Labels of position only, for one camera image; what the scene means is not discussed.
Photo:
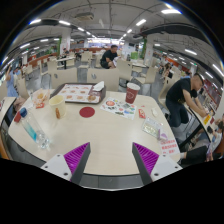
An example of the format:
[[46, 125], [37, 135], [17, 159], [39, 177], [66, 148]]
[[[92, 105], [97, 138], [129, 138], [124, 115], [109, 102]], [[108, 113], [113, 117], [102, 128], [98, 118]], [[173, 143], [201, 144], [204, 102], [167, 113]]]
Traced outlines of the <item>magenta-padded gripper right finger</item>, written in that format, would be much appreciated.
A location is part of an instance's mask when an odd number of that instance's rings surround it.
[[158, 155], [137, 143], [132, 145], [132, 153], [144, 185], [148, 185], [182, 169], [170, 156]]

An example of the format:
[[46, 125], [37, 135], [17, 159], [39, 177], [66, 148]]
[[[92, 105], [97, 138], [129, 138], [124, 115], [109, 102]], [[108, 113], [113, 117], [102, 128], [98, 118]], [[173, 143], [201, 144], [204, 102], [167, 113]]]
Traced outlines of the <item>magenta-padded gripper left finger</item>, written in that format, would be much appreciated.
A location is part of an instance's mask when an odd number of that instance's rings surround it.
[[42, 166], [42, 169], [79, 184], [90, 152], [90, 143], [87, 142], [66, 154], [56, 154]]

